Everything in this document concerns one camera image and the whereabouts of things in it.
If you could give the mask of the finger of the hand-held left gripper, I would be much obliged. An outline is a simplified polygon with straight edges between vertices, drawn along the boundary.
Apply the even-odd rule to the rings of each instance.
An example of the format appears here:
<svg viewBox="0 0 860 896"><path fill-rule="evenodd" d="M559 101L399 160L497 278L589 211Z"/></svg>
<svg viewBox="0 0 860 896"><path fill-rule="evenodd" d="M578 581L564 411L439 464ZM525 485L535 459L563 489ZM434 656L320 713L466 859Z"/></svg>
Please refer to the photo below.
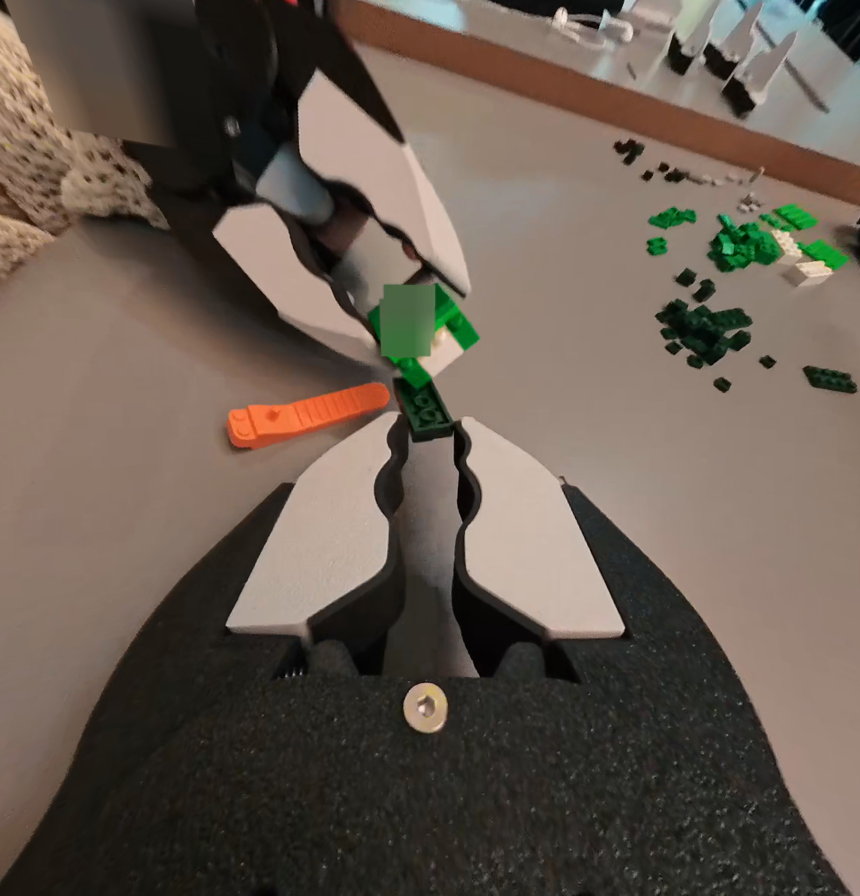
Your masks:
<svg viewBox="0 0 860 896"><path fill-rule="evenodd" d="M365 319L346 289L322 271L297 221L267 203L235 206L213 236L282 321L353 361L380 364Z"/></svg>
<svg viewBox="0 0 860 896"><path fill-rule="evenodd" d="M373 217L460 296L469 295L461 243L436 189L414 151L391 136L321 70L300 96L298 146L322 179L346 185Z"/></svg>

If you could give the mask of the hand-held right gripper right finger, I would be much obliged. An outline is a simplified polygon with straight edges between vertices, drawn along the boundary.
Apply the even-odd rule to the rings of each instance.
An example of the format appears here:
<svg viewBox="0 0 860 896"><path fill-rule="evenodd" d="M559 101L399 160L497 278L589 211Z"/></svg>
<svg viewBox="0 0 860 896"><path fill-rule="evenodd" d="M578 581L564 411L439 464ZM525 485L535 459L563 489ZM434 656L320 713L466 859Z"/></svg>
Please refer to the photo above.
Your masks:
<svg viewBox="0 0 860 896"><path fill-rule="evenodd" d="M522 448L474 418L454 428L460 525L452 611L470 660L491 678L514 645L615 641L626 624L564 485Z"/></svg>

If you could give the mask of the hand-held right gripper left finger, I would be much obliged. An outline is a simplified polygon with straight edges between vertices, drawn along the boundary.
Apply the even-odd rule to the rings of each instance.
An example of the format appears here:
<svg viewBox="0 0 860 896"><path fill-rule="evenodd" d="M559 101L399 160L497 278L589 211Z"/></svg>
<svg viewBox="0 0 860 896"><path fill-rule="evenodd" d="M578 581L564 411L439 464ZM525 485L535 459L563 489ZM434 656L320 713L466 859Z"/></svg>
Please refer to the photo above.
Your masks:
<svg viewBox="0 0 860 896"><path fill-rule="evenodd" d="M364 675L382 671L405 603L395 527L409 424L388 411L298 478L226 621L230 633L283 635L307 649L344 644Z"/></svg>

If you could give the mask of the dark green lego plate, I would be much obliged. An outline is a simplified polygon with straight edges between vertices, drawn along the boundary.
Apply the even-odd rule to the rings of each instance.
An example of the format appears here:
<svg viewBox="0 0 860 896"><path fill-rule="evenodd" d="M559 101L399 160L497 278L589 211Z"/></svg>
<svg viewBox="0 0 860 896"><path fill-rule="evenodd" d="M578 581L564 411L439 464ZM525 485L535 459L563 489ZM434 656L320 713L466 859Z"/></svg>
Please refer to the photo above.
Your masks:
<svg viewBox="0 0 860 896"><path fill-rule="evenodd" d="M453 419L433 381L415 387L398 377L392 386L400 410L408 420L412 442L430 442L452 436Z"/></svg>

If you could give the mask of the green white lego assembly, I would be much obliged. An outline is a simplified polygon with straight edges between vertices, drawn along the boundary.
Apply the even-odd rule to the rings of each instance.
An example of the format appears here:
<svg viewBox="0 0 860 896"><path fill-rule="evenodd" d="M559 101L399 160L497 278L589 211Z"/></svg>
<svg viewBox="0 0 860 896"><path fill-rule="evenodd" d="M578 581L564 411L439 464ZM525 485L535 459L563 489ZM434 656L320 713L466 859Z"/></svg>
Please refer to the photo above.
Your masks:
<svg viewBox="0 0 860 896"><path fill-rule="evenodd" d="M368 321L381 356L415 389L430 385L479 341L468 317L437 283L384 286Z"/></svg>

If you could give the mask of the pile of dark green bricks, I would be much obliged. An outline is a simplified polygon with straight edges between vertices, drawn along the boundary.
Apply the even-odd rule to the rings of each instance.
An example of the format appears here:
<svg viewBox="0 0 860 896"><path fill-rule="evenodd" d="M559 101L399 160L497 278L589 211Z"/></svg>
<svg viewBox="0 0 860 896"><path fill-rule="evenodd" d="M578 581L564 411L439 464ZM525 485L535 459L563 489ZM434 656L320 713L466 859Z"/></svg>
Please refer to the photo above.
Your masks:
<svg viewBox="0 0 860 896"><path fill-rule="evenodd" d="M694 272L684 269L676 281L681 286L691 287ZM714 366L727 353L745 348L752 339L749 327L753 320L744 309L714 311L706 307L706 302L715 291L715 283L711 279L701 280L692 293L694 307L677 298L656 314L656 320L661 324L661 337L666 343L665 349L672 355L686 350L686 363L694 369ZM802 367L802 373L809 386L818 390L840 394L856 394L859 390L850 373L837 369L808 364Z"/></svg>

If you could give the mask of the person's left forearm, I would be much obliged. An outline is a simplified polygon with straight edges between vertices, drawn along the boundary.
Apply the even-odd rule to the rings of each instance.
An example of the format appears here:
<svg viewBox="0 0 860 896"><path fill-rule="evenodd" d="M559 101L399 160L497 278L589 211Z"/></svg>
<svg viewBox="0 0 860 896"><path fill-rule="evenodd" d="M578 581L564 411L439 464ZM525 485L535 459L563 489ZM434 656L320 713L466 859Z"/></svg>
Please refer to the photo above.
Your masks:
<svg viewBox="0 0 860 896"><path fill-rule="evenodd" d="M167 231L151 179L119 140L55 124L32 61L0 8L0 282L83 218Z"/></svg>

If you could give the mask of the small grey lego pieces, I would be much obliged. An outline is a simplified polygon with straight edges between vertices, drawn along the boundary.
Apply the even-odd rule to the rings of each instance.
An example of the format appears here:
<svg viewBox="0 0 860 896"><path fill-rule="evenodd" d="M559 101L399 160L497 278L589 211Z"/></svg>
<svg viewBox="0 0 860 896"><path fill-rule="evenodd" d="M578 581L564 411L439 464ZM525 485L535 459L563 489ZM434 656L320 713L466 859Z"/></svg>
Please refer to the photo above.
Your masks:
<svg viewBox="0 0 860 896"><path fill-rule="evenodd" d="M750 214L759 212L762 208L761 200L754 191L753 186L764 174L764 167L760 167L752 172L741 170L717 171L715 175L691 171L688 173L687 179L695 185L714 189L724 187L743 189L744 193L737 200L737 208L744 214Z"/></svg>

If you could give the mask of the orange brick separator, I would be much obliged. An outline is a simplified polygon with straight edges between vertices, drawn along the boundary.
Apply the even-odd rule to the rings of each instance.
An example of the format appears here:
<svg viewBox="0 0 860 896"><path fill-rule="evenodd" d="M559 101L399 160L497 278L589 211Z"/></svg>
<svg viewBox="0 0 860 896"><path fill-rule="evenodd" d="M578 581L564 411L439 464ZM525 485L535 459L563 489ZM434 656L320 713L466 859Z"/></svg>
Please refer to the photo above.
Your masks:
<svg viewBox="0 0 860 896"><path fill-rule="evenodd" d="M387 386L370 383L288 404L251 404L229 411L226 432L234 447L255 450L362 419L390 401Z"/></svg>

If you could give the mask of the row of small black pieces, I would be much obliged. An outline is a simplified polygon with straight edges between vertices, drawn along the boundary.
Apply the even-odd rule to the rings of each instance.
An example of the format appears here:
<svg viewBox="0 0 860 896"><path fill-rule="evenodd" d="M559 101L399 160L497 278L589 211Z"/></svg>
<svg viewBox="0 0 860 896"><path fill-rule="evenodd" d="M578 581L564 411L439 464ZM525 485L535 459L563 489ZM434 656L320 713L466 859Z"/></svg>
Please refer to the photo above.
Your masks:
<svg viewBox="0 0 860 896"><path fill-rule="evenodd" d="M634 139L616 140L613 150L622 158L625 166L631 166L641 158L645 151L645 145ZM650 182L655 177L671 184L678 184L691 179L691 172L687 169L671 166L669 163L660 162L656 168L647 168L640 174L640 179Z"/></svg>

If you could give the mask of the white wedge dock black base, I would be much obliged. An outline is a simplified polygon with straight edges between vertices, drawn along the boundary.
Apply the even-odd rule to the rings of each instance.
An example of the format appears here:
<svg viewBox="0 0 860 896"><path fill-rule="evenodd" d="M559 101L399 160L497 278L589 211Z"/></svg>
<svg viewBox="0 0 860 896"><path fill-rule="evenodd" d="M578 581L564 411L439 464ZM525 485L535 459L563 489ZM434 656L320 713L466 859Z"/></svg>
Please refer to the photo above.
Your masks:
<svg viewBox="0 0 860 896"><path fill-rule="evenodd" d="M715 44L708 39L703 51L705 68L722 82L727 83L739 65L747 60L763 4L763 1L748 3L741 19L721 43Z"/></svg>
<svg viewBox="0 0 860 896"><path fill-rule="evenodd" d="M718 7L719 1L684 2L665 57L670 71L684 76L696 64L710 40Z"/></svg>
<svg viewBox="0 0 860 896"><path fill-rule="evenodd" d="M721 95L736 118L747 118L761 105L776 73L783 67L797 39L797 30L787 34L774 48L761 51L724 85Z"/></svg>

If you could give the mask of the pile of bright green bricks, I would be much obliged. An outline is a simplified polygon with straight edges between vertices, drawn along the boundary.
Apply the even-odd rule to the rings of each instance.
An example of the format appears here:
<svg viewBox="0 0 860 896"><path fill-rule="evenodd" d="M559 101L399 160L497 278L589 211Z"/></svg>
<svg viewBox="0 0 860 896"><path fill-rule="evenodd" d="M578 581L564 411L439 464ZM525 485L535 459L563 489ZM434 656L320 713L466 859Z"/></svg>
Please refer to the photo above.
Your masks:
<svg viewBox="0 0 860 896"><path fill-rule="evenodd" d="M707 257L722 273L744 270L753 263L762 266L791 265L777 263L781 249L772 238L772 230L786 230L794 235L803 252L801 262L818 260L829 265L834 273L850 261L850 256L819 238L810 243L796 239L798 232L807 230L817 220L797 205L787 204L757 219L737 223L727 214L716 217L718 229L709 241Z"/></svg>

